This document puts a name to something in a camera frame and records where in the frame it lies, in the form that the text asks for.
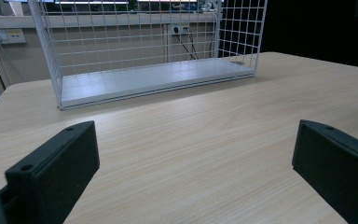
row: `white wire basket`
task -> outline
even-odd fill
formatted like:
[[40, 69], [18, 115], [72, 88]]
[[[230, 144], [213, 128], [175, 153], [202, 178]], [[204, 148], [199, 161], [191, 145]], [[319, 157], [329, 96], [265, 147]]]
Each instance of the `white wire basket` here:
[[28, 0], [61, 109], [252, 77], [267, 0]]

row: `wooden table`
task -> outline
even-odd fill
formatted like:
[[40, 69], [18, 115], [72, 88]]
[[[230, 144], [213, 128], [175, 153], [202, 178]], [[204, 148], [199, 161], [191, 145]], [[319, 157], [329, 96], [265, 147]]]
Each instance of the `wooden table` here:
[[358, 67], [262, 53], [256, 77], [61, 111], [50, 81], [0, 97], [4, 171], [95, 120], [101, 168], [66, 223], [343, 223], [292, 169], [300, 119], [358, 138]]

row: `screw hole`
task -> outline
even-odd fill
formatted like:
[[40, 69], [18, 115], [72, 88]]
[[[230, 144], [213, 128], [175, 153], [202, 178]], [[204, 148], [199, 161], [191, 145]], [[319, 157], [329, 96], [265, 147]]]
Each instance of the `screw hole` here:
[[33, 168], [33, 165], [28, 164], [28, 165], [22, 166], [22, 167], [21, 167], [21, 170], [22, 170], [22, 171], [29, 171], [29, 170], [31, 170], [32, 168]]

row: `desk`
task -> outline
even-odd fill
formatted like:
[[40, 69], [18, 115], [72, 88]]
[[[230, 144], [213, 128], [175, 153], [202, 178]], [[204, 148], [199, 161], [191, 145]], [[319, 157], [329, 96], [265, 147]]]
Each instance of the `desk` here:
[[101, 168], [66, 223], [344, 223], [292, 169], [300, 119], [358, 138], [358, 67], [262, 53], [256, 77], [74, 110], [50, 81], [0, 97], [4, 171], [95, 120]]

